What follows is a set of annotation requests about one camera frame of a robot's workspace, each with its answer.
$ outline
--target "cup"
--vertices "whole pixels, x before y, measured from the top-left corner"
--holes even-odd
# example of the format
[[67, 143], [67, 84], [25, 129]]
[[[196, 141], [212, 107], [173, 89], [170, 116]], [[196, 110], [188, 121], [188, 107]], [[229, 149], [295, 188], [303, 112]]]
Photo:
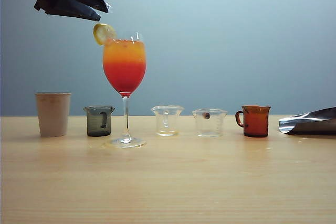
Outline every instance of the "cup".
[[111, 134], [112, 106], [85, 107], [88, 136], [107, 136]]
[[152, 108], [156, 115], [156, 133], [160, 136], [173, 136], [179, 133], [177, 117], [184, 110], [178, 105], [160, 105]]
[[42, 137], [67, 133], [71, 93], [35, 93]]
[[222, 136], [223, 118], [227, 111], [221, 109], [198, 109], [193, 115], [196, 120], [197, 136]]
[[[236, 112], [236, 122], [244, 128], [244, 135], [251, 137], [265, 137], [268, 135], [268, 112], [270, 106], [246, 105], [242, 111]], [[240, 121], [240, 114], [244, 115], [244, 123]]]

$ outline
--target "white paper cup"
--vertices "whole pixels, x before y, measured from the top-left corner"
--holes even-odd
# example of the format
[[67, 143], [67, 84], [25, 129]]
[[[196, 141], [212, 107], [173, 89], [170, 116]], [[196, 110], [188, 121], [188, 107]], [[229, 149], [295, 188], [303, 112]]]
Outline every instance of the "white paper cup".
[[67, 133], [71, 93], [35, 93], [42, 137]]

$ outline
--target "lemon slice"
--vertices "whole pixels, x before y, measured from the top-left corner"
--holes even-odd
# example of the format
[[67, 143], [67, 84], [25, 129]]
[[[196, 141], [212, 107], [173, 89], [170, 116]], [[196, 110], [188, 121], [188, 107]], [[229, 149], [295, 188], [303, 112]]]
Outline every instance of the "lemon slice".
[[117, 38], [117, 33], [112, 26], [98, 23], [93, 28], [93, 36], [99, 45], [107, 45]]

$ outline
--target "cocktail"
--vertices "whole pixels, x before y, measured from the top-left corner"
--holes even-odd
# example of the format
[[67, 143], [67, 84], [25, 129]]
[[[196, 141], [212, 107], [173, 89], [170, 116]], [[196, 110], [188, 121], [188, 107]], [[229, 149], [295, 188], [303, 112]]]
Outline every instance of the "cocktail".
[[106, 78], [123, 99], [124, 131], [120, 138], [112, 140], [110, 144], [121, 148], [139, 147], [145, 141], [133, 137], [129, 132], [128, 101], [146, 71], [144, 43], [138, 33], [117, 38], [114, 29], [107, 24], [96, 24], [93, 34], [97, 43], [104, 45], [103, 68]]

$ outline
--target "mug handle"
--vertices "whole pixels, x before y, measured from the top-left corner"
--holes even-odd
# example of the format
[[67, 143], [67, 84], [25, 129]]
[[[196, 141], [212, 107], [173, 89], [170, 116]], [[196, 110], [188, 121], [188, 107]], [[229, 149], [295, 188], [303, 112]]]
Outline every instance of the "mug handle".
[[240, 121], [240, 117], [239, 117], [239, 115], [240, 115], [241, 113], [243, 113], [242, 110], [237, 111], [235, 117], [236, 117], [236, 122], [237, 122], [237, 124], [238, 124], [240, 127], [243, 127], [243, 128], [244, 128], [244, 125], [241, 123], [241, 121]]
[[101, 112], [101, 115], [103, 115], [103, 123], [100, 126], [101, 128], [106, 128], [106, 123], [107, 123], [107, 114], [105, 112]]

